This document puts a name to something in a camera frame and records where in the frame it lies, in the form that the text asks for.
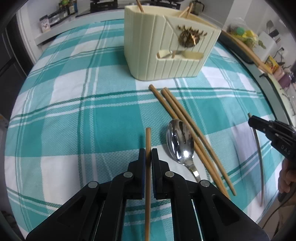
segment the spoon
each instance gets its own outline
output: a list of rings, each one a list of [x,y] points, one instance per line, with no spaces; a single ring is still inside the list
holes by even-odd
[[[193,163],[194,141],[188,127],[181,121],[173,119],[168,124],[166,132],[167,146],[173,159],[186,166],[197,182],[200,175]]]

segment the power cord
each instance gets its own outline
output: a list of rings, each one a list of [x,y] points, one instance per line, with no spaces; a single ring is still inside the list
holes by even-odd
[[[290,196],[286,201],[284,201],[281,205],[278,206],[277,209],[275,209],[275,210],[272,212],[272,214],[268,217],[268,219],[267,219],[266,222],[264,223],[262,229],[264,229],[265,225],[267,224],[267,222],[269,221],[269,219],[275,214],[275,212],[276,212],[277,210],[279,210],[282,206],[284,206],[284,205],[285,205],[285,204],[291,199],[291,197],[294,196],[295,192],[296,192],[296,189],[293,191],[293,193],[291,194],[291,196]]]

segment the spoon handle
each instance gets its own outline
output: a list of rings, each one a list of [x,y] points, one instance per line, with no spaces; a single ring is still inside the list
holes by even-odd
[[[199,183],[200,181],[200,175],[195,167],[194,164],[187,166],[187,168],[192,172],[192,174],[194,175],[196,181]]]

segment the silver screw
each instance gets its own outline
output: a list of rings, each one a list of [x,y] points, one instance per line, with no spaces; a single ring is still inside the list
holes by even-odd
[[[89,183],[89,188],[95,188],[95,187],[97,187],[97,185],[98,185],[97,182],[92,181],[92,182]]]
[[[132,172],[125,172],[123,174],[124,177],[132,177],[133,176],[133,173]]]
[[[173,177],[175,174],[174,174],[173,172],[171,172],[171,171],[167,171],[167,172],[165,173],[165,175],[166,175],[167,177]]]
[[[203,187],[208,187],[210,185],[210,182],[208,180],[201,180],[200,181],[200,184],[203,186]]]

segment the teal plaid tablecloth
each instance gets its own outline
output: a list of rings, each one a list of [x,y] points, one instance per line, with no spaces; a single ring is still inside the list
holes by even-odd
[[[194,180],[167,154],[171,120],[148,90],[168,87],[206,135],[237,191],[232,201],[258,221],[277,191],[283,157],[258,133],[264,161],[265,202],[247,113],[274,119],[251,76],[217,43],[197,77],[135,80],[123,53],[123,20],[93,23],[59,35],[26,79],[9,123],[5,178],[24,236],[89,181],[110,181],[152,146],[171,170]],[[209,174],[195,155],[202,178]],[[169,200],[152,199],[151,240],[172,240]],[[123,240],[144,239],[144,201],[128,201]]]

